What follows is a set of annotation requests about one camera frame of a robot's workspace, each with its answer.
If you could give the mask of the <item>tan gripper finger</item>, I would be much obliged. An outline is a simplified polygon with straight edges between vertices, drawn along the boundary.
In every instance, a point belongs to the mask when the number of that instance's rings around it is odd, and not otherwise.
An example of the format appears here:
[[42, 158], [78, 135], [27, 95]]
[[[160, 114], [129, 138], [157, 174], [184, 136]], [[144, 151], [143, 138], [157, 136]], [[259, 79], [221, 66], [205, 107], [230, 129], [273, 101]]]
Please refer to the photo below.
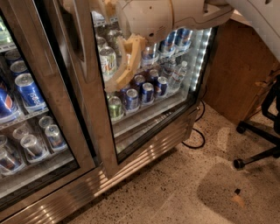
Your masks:
[[140, 35], [131, 34], [128, 39], [118, 37], [117, 44], [122, 55], [121, 65], [112, 78], [105, 82], [106, 92], [120, 91], [133, 79], [141, 61], [141, 52], [146, 45], [146, 39]]
[[104, 6], [105, 6], [105, 11], [106, 15], [108, 18], [112, 18], [116, 15], [116, 3], [117, 0], [104, 0]]

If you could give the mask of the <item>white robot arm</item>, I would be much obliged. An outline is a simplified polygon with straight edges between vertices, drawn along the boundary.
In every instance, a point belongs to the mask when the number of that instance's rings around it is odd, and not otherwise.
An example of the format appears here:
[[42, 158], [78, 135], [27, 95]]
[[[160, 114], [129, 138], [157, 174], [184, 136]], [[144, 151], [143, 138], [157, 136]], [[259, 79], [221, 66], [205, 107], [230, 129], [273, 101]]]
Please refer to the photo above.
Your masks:
[[203, 30], [241, 13], [280, 60], [280, 0], [117, 0], [115, 14], [123, 38], [117, 40], [122, 64], [105, 82], [106, 92], [124, 88], [136, 73], [141, 51], [178, 28]]

